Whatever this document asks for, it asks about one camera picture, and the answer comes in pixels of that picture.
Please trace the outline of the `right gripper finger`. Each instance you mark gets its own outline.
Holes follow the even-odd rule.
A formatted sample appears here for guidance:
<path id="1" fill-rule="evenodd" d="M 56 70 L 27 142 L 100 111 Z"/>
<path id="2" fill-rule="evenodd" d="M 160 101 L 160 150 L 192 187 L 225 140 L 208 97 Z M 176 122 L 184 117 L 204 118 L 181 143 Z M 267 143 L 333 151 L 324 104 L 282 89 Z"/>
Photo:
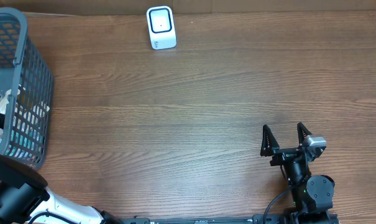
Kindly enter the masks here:
<path id="1" fill-rule="evenodd" d="M 305 137 L 312 135 L 312 133 L 306 128 L 306 126 L 302 122 L 299 122 L 297 124 L 297 132 L 299 145 L 303 144 Z"/>
<path id="2" fill-rule="evenodd" d="M 274 156 L 280 150 L 280 146 L 275 139 L 271 129 L 265 124 L 262 132 L 261 156 Z"/>

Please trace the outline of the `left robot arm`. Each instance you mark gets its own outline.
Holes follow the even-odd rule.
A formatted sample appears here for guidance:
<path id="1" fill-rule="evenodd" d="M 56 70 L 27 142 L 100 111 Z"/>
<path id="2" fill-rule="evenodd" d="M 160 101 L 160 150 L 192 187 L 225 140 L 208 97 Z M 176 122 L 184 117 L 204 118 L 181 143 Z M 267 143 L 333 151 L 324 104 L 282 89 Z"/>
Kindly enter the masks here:
<path id="1" fill-rule="evenodd" d="M 106 211 L 73 203 L 31 167 L 0 154 L 0 223 L 120 223 Z"/>

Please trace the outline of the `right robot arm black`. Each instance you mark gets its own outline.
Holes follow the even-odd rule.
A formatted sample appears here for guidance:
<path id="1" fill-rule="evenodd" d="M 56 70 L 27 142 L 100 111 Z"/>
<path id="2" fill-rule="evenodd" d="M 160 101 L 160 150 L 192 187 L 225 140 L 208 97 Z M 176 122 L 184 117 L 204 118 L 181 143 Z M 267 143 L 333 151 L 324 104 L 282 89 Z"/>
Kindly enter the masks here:
<path id="1" fill-rule="evenodd" d="M 270 157 L 270 165 L 279 167 L 288 188 L 277 195 L 256 220 L 266 223 L 338 223 L 337 215 L 329 213 L 333 208 L 335 181 L 327 175 L 312 175 L 309 163 L 319 158 L 327 146 L 322 135 L 312 134 L 303 123 L 297 124 L 298 146 L 282 149 L 266 124 L 262 129 L 260 155 Z M 291 194 L 293 206 L 282 214 L 271 216 L 272 205 Z"/>

